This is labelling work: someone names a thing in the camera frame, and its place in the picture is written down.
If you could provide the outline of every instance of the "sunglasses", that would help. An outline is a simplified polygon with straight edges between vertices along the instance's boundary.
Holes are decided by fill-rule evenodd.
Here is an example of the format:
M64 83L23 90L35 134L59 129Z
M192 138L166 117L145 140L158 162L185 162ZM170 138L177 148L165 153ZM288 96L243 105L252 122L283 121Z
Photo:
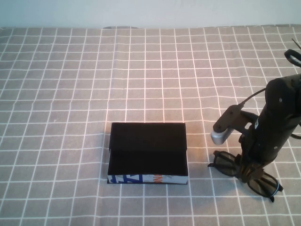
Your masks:
M235 156L225 152L225 151L214 151L214 161L210 163L208 167L215 167L222 174L229 177L237 177L239 172L239 166L235 163ZM250 168L249 175L252 175L256 169ZM262 197L269 198L272 202L274 202L274 195L278 191L282 191L283 187L279 184L279 182L270 174L263 173L260 178L252 178L247 182L249 188L251 188L255 193L261 195Z

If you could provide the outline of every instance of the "open box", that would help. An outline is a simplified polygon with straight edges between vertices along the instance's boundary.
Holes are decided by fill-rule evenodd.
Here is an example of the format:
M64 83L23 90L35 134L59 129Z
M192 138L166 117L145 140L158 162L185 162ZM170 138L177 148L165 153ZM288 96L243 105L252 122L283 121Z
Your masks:
M187 184L185 123L111 127L108 183Z

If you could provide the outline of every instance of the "white grid line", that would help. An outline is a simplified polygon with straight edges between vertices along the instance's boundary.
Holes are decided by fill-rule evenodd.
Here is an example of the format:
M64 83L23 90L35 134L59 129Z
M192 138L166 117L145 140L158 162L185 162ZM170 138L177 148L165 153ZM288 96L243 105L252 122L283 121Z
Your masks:
M174 29L174 40L176 42L176 36L175 36L175 29ZM179 63L178 63L178 53L175 54L177 59L177 67L178 67L178 77L179 77L179 86L180 86L180 97L181 97L181 107L182 107L182 122L184 123L184 111L183 111L183 100L182 100L182 91L181 91L181 80L180 80L180 72L179 72ZM189 195L190 195L190 209L192 214L192 226L194 226L194 212L193 212L193 205L192 205L192 197L191 197L191 186L190 186L190 175L189 175L189 165L187 164L188 169L188 186L189 186Z
M234 33L234 37L235 37L235 40L236 40L236 42L237 42L237 38L236 38L236 36L235 36L235 31L234 31L234 28L232 28L232 30L233 30L233 33ZM255 104L256 104L256 108L257 108L257 113L259 114L259 110L258 110L258 103L257 103L257 101L256 101L256 99L255 99ZM263 204L263 208L264 208L264 211L265 211L265 213L267 212L266 211L266 207L265 207L265 203L264 203L264 200L263 200L263 197L261 198L261 200L262 200L262 204Z
M10 121L10 119L11 119L11 116L12 116L12 114L13 114L15 105L16 105L16 101L15 101L14 104L13 104L13 108L12 108L12 110L11 110L11 113L10 113L10 116L9 116L9 120L8 120L8 121ZM8 129L8 124L5 126L5 129L4 129L3 134L6 133L7 129ZM1 146L2 142L3 142L3 140L4 140L4 138L2 137L2 138L1 138L1 141L0 141L0 146ZM15 158L15 161L14 161L14 166L13 166L13 168L12 168L12 170L11 170L10 175L9 175L8 184L7 184L6 189L5 189L5 191L4 191L4 194L3 194L3 197L4 197L4 198L6 197L6 194L7 194L7 192L8 192L9 183L10 183L11 178L12 178L12 176L13 176L13 172L14 172L14 168L15 168L15 164L16 164L16 161L17 161L17 157L18 157L18 154L19 154L19 149L20 149L20 147L21 147L21 143L20 143L20 145L19 145L18 152L17 152L17 154L16 154L16 158ZM4 203L4 202L1 202L1 204L0 204L0 212L2 211L3 203Z
M51 107L50 107L50 109L52 109L52 107L53 107L53 102L54 102L54 100L51 102ZM70 116L70 111L68 112L67 121L69 121L69 116ZM66 135L66 131L67 131L67 123L66 123L65 128L64 128L64 135ZM58 166L59 166L59 162L60 162L61 154L62 154L62 148L63 148L64 138L65 138L65 136L64 136L63 139L62 139L62 144L61 144L61 147L60 147L60 153L59 153L59 157L58 157L58 160L57 160L57 166L56 166L56 169L55 169L54 180L56 180L56 175L57 175L57 171L58 171ZM55 187L55 181L54 181L53 184L52 184L50 199L49 199L48 206L47 206L46 217L48 217L48 215L49 215L50 204L51 204L51 198L52 198L52 195L53 195L54 187Z
M208 44L207 43L206 43L206 48L207 48L208 57L210 58L209 50L208 50ZM213 75L211 61L209 61L209 62L210 62L210 67L211 67L211 74ZM203 116L203 111L202 110L201 110L201 116L202 116L202 120L204 120L204 116ZM209 161L209 151L208 151L208 149L206 149L206 150L207 150L207 157L208 157L208 161ZM212 171L211 171L210 167L209 167L209 172L210 172L210 177L212 178ZM215 205L215 211L216 211L217 225L220 226L220 219L219 219L219 214L218 214L218 209L217 209L217 202L216 202L216 197L215 197L215 190L214 190L213 180L211 180L211 186L212 186L212 193L213 193L213 196L214 196L214 205Z
M116 34L117 34L117 29L115 30L115 41L114 43L116 43ZM110 87L111 87L111 82L112 82L112 77L113 77L113 68L114 68L114 61L112 61L112 66L111 66L111 79L110 79ZM107 101L107 111L106 111L106 116L105 116L105 125L104 125L104 131L106 131L107 129L107 120L108 120L108 108L109 108L109 98L110 98L110 91L109 90L109 95L108 95L108 101ZM103 145L102 145L102 153L101 153L101 160L100 162L103 162L103 153L104 153L104 142L105 141L105 136L103 137ZM100 181L101 181L101 172L102 172L102 163L100 164L100 168L99 168L99 175L98 175L98 178L99 178L99 181L98 181L98 186L97 188L99 188L99 185L100 185ZM97 208L97 204L98 204L98 198L96 199L95 201L95 213L96 213L96 208Z
M230 76L230 80L231 80L231 84L232 84L232 86L233 86L236 104L238 104L238 100L237 100L237 98L236 98L236 91L235 91L235 88L234 88L234 85L233 85L231 76ZM230 152L230 151L229 151L229 144L228 144L228 141L227 141L227 140L226 140L226 146L227 146L227 151L228 151L228 153L229 153L229 152ZM236 195L237 195L237 200L238 200L238 205L239 205L239 211L240 211L240 214L242 215L242 214L243 214L243 211L242 211L242 209L241 209L240 199L239 199L239 196L238 196L238 188L237 188L237 183L236 183L237 180L234 178L233 181L234 181L234 184L235 184L235 190L236 190ZM241 220L242 220L242 222L243 222L243 226L245 226L245 220L244 220L244 217L243 217L243 216L241 216Z

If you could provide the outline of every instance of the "printed label on box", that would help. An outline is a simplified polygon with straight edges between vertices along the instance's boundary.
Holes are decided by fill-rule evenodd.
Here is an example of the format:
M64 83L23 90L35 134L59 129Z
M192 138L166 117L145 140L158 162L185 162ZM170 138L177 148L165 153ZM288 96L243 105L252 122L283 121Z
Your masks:
M171 176L171 175L108 175L110 184L128 184L128 183L171 183L186 184L188 176Z

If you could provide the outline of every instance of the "black cable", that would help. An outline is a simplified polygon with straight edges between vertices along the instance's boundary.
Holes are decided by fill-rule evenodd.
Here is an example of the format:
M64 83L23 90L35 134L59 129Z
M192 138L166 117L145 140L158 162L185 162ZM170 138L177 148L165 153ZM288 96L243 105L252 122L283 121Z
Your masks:
M264 88L264 89L261 89L261 90L259 90L259 91L257 91L256 93L252 94L251 96L249 96L247 99L245 99L243 102L241 102L240 105L245 105L245 103L246 103L249 99L253 98L253 97L256 96L257 94L262 93L263 91L265 91L265 88Z

